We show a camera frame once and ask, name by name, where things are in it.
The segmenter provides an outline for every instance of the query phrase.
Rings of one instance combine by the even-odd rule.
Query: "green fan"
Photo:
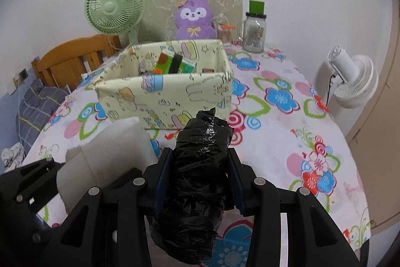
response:
[[[85,15],[97,32],[116,36],[127,32],[130,44],[138,44],[139,22],[146,0],[86,0]]]

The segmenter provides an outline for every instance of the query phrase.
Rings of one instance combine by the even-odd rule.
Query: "gray pillow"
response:
[[[67,95],[63,89],[43,86],[40,79],[32,82],[19,105],[15,122],[26,154]]]

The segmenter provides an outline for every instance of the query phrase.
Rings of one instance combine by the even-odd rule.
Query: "white fan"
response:
[[[331,80],[332,92],[337,103],[346,109],[365,105],[378,87],[378,72],[368,56],[350,57],[341,46],[336,46],[327,56],[337,75]]]

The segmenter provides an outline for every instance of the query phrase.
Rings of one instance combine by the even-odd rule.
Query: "plush bow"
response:
[[[199,36],[196,32],[201,31],[200,26],[196,27],[196,28],[187,28],[187,32],[191,32],[191,37],[193,35],[196,35],[197,37]]]

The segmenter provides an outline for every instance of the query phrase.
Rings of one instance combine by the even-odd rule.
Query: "fan grille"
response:
[[[352,83],[343,83],[334,92],[339,105],[344,108],[357,108],[369,101],[378,86],[378,72],[372,60],[367,56],[357,55],[351,58],[359,67],[359,75]]]
[[[86,0],[86,18],[102,34],[121,34],[139,23],[145,3],[146,0]]]

